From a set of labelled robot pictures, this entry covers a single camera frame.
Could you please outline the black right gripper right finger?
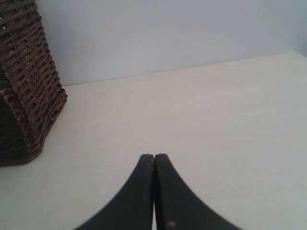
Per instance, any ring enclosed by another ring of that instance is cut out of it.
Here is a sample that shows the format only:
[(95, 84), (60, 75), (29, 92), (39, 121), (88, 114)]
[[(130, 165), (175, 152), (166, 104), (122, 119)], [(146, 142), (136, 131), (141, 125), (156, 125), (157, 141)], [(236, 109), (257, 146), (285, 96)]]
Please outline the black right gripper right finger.
[(158, 230), (238, 230), (185, 184), (166, 154), (155, 156), (154, 207)]

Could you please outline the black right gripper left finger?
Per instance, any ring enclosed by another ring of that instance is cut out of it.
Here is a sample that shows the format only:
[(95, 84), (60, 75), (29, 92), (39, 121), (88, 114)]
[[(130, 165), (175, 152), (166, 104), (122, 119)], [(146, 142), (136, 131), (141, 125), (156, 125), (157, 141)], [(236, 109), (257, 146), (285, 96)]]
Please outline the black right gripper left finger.
[(117, 194), (78, 230), (150, 230), (153, 224), (154, 156), (140, 156)]

